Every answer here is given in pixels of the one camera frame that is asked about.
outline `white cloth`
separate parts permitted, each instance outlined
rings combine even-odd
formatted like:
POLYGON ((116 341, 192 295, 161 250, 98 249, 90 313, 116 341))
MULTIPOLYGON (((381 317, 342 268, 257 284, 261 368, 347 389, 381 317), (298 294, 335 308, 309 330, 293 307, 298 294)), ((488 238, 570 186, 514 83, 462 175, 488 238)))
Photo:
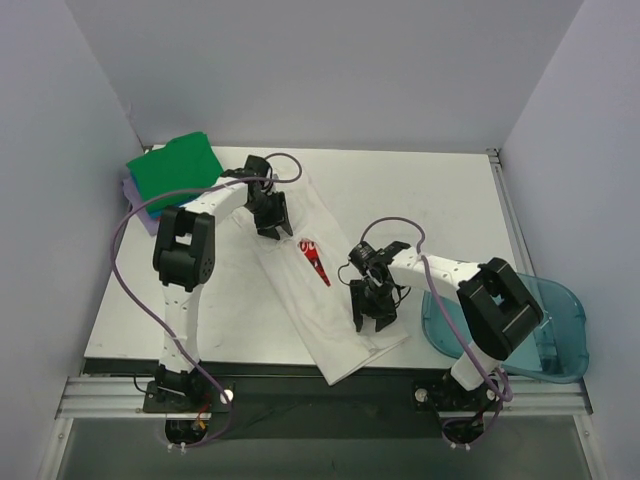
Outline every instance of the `white cloth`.
MULTIPOLYGON (((279 173, 281 178, 289 176, 288 172, 279 173)), ((400 322, 375 333, 373 322, 366 319, 362 331, 356 332, 349 287, 337 276, 338 267, 346 263, 355 244, 349 244, 306 172, 293 184, 277 186, 286 194, 292 237, 283 235, 278 242, 257 237, 253 217, 244 209, 236 210, 233 218, 256 239, 254 250, 267 277, 309 354, 333 385, 399 345, 408 335, 400 322), (330 286, 300 249, 302 240, 315 242, 330 286)))

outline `red object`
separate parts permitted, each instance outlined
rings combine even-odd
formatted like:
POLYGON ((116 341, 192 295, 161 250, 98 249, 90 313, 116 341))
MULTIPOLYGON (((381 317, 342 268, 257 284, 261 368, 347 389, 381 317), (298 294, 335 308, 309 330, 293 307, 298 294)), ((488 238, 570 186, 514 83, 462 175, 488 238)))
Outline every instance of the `red object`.
POLYGON ((307 257, 309 262, 311 262, 311 265, 313 265, 315 271, 318 272, 320 278, 322 278, 324 283, 327 284, 327 287, 330 287, 331 282, 329 281, 329 277, 327 277, 327 272, 324 271, 324 267, 322 266, 322 262, 320 261, 320 255, 318 255, 318 249, 316 248, 315 242, 312 242, 311 240, 300 240, 300 243, 298 245, 300 247, 300 250, 302 250, 302 253, 304 253, 304 256, 307 257))

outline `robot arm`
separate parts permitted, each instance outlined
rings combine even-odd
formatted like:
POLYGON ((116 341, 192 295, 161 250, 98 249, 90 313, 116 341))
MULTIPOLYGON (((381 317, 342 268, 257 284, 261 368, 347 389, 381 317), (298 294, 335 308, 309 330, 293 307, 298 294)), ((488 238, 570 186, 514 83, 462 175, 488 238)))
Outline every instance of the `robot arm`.
POLYGON ((201 195, 181 208, 167 207, 153 254, 153 267, 160 274, 164 293, 165 322, 176 334, 165 333, 156 370, 159 389, 197 400, 203 392, 194 366, 180 353, 178 340, 187 353, 200 360, 197 345, 198 306, 203 285, 215 265, 215 227, 234 210, 246 207, 254 215, 258 235, 280 239, 278 228, 288 235, 289 223, 283 192, 271 182, 254 181, 226 185, 228 177, 268 178, 271 166, 250 155, 244 168, 224 172, 216 182, 220 189, 201 195))
MULTIPOLYGON (((506 261, 494 258, 477 264, 435 255, 427 255, 427 260, 438 293, 462 307, 473 337, 469 347, 485 371, 506 360, 542 320, 542 309, 506 261)), ((363 276, 350 283, 358 331, 363 315, 376 320, 376 331, 395 320, 392 292, 397 287, 430 290, 421 255, 406 243, 375 251, 363 241, 349 261, 363 276)), ((450 374, 466 391, 483 383, 466 353, 450 374)))

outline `white wall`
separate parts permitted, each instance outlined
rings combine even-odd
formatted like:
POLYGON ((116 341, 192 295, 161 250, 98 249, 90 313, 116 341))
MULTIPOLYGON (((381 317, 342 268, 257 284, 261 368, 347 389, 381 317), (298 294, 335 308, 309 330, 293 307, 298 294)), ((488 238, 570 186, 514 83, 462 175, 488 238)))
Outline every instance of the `white wall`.
POLYGON ((581 0, 67 0, 147 144, 484 152, 581 0))
POLYGON ((77 374, 140 148, 62 0, 0 13, 0 478, 33 479, 77 374))
POLYGON ((586 0, 501 157, 539 275, 588 315, 613 478, 640 478, 640 2, 586 0))

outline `white tabletop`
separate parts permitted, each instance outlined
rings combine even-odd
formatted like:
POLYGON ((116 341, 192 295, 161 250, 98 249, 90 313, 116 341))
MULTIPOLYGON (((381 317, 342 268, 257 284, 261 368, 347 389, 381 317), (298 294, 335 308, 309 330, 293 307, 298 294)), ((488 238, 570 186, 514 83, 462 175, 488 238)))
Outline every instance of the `white tabletop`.
MULTIPOLYGON (((242 166, 249 154, 286 151, 304 165, 327 208, 355 246, 373 220, 402 215, 427 232, 426 249, 470 261, 493 256, 514 264, 507 227, 486 155, 308 149, 214 147, 225 168, 242 166)), ((286 158, 273 159, 275 170, 286 158)), ((410 227, 384 223, 367 240, 381 248, 393 240, 415 243, 410 227)), ((163 297, 151 258, 155 237, 130 221, 118 264, 134 292, 162 314, 163 297)), ((371 366, 448 368, 453 360, 438 353, 421 326, 422 292, 400 306, 398 320, 411 338, 371 366)), ((247 239, 234 222, 216 230, 216 266, 205 285, 199 312, 198 348, 203 361, 312 365, 284 307, 259 267, 247 239), (247 298, 246 285, 253 288, 247 298)), ((86 358, 157 359, 161 328, 109 279, 86 358)))

